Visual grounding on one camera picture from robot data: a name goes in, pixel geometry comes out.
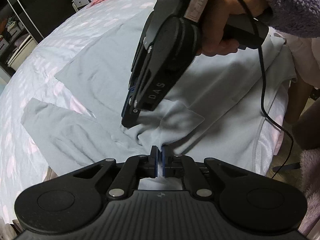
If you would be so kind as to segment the person's right hand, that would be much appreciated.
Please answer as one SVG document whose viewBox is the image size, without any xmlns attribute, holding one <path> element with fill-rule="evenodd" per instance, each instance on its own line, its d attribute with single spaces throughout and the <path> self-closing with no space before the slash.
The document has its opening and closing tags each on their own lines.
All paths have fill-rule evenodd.
<svg viewBox="0 0 320 240">
<path fill-rule="evenodd" d="M 267 8 L 266 0 L 244 0 L 253 16 L 259 16 Z M 238 51 L 237 40 L 224 41 L 223 30 L 231 15 L 244 14 L 243 7 L 237 0 L 212 0 L 203 22 L 202 43 L 197 55 L 228 55 Z"/>
</svg>

